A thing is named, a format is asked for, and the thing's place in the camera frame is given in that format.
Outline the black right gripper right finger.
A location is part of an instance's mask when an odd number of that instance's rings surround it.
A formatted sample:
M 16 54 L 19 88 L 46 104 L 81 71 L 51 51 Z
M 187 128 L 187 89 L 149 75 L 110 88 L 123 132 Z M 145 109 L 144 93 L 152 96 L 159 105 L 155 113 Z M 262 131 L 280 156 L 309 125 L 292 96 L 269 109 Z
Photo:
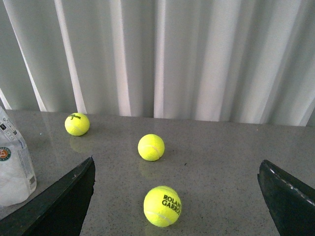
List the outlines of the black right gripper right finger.
M 315 234 L 315 190 L 268 160 L 257 180 L 269 213 L 281 236 Z

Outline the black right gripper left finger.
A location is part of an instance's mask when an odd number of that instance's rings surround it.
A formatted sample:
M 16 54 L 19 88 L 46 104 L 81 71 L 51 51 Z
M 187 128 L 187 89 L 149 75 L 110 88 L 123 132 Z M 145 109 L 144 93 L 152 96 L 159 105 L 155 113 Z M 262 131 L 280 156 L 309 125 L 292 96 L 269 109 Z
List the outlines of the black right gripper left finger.
M 0 221 L 2 236 L 78 236 L 94 193 L 89 157 L 27 204 Z

